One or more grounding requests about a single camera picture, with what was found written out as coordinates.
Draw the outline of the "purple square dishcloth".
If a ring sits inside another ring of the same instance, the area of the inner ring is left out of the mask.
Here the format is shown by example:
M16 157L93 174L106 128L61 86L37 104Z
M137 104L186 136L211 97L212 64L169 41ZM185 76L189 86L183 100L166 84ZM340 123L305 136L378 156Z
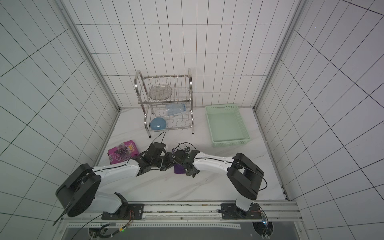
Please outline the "purple square dishcloth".
M175 174L185 174L186 170L183 166L176 164L176 165L174 165L174 173Z

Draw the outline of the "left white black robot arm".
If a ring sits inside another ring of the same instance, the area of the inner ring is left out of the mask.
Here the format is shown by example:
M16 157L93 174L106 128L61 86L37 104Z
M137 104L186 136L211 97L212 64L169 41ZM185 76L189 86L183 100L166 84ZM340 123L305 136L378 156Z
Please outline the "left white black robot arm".
M107 194L101 188L119 180L143 175L151 170L166 171L174 166L173 155L163 143L152 143L149 148L119 164L91 167L82 164L56 190L63 207L63 215L76 217L84 212L103 212L111 217L127 217L128 201L122 194Z

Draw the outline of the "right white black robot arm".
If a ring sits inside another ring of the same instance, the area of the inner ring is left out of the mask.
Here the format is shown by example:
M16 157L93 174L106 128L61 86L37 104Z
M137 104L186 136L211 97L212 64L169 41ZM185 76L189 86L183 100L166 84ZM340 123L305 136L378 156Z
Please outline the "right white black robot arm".
M212 172L226 175L239 193L235 203L221 204L218 213L223 220L263 220L264 212L253 201L262 190L264 172L242 153L234 157L218 157L207 155L197 150L176 150L173 160L182 166L187 176L195 176L199 172Z

